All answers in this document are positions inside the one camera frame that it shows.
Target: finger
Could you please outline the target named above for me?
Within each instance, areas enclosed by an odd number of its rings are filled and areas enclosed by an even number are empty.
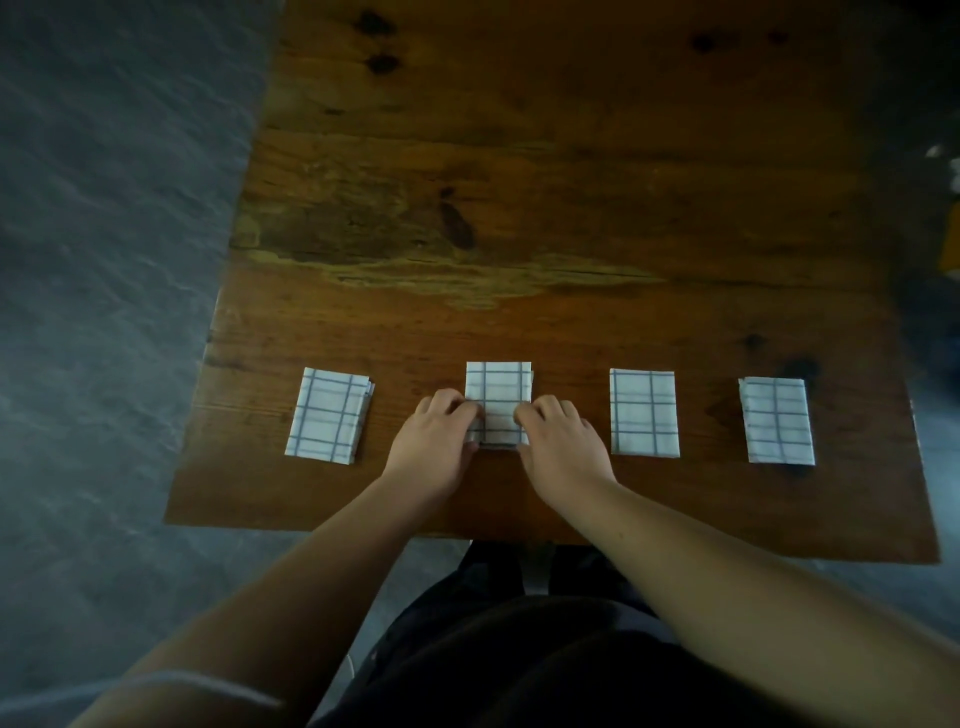
[[[526,443],[520,443],[516,446],[516,451],[520,455],[520,462],[523,463],[523,471],[527,473],[530,482],[534,481],[534,456],[530,446]]]
[[[562,400],[562,401],[560,402],[560,408],[564,411],[564,414],[565,414],[567,417],[569,417],[569,418],[571,418],[571,419],[573,419],[573,420],[579,420],[579,419],[581,419],[581,418],[580,418],[580,413],[577,412],[577,408],[573,406],[573,402],[572,402],[572,401],[570,401],[570,400]]]
[[[440,389],[430,402],[429,412],[445,415],[455,405],[464,400],[464,396],[455,389]]]
[[[534,406],[542,413],[545,420],[564,416],[564,409],[560,407],[560,401],[553,395],[538,397],[534,401]]]
[[[478,417],[483,416],[483,407],[475,401],[462,401],[457,408],[450,413],[450,424],[454,427],[460,427],[464,432],[473,424]]]
[[[514,422],[523,427],[529,435],[531,432],[537,432],[543,425],[543,416],[540,411],[530,402],[522,401],[514,410]]]

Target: wooden table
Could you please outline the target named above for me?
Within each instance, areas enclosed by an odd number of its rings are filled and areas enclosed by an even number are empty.
[[[166,519],[308,529],[468,360],[609,442],[676,372],[683,457],[624,483],[793,556],[938,548],[826,0],[289,0]],[[304,366],[368,375],[358,463],[283,454]],[[740,376],[807,379],[816,468],[747,462]],[[431,534],[573,541],[510,452]]]

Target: concrete floor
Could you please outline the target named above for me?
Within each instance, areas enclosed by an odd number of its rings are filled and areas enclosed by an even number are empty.
[[[0,5],[0,697],[119,674],[300,537],[160,522],[277,12]],[[944,564],[810,566],[960,639],[960,298],[931,273],[960,155],[956,30],[878,3],[848,29],[880,59],[864,96],[874,216],[901,258],[893,290]],[[410,544],[357,663],[464,547]],[[10,724],[62,725],[81,707]]]

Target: checkered napkin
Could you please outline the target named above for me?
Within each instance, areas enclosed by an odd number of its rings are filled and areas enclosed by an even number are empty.
[[[352,463],[372,394],[368,376],[305,368],[286,454]]]
[[[611,452],[680,457],[673,372],[610,370]]]
[[[534,372],[529,361],[467,362],[468,400],[483,404],[486,417],[467,432],[467,440],[481,448],[511,449],[527,442],[527,433],[514,422],[514,410],[530,401]]]
[[[802,379],[740,379],[747,455],[752,463],[816,465]]]

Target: black shirt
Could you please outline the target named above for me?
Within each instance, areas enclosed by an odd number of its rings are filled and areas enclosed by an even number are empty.
[[[606,599],[525,596],[399,619],[313,725],[798,725]]]

